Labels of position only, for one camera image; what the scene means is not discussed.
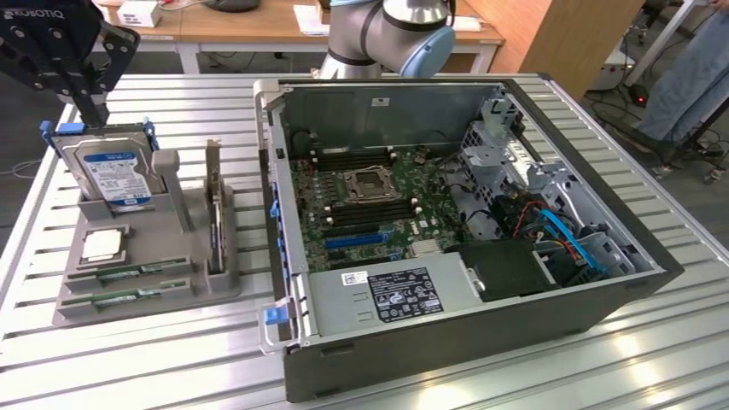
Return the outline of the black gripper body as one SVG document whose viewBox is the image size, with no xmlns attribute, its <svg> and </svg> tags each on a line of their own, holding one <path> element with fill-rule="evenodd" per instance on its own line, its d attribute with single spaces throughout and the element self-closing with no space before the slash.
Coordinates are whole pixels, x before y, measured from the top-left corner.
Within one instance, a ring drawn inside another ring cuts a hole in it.
<svg viewBox="0 0 729 410">
<path fill-rule="evenodd" d="M 8 43 L 20 41 L 16 34 L 22 30 L 26 38 L 35 39 L 40 45 L 51 44 L 47 37 L 58 29 L 64 39 L 83 56 L 87 56 L 101 30 L 104 16 L 92 1 L 26 1 L 2 2 L 2 39 Z"/>
</svg>

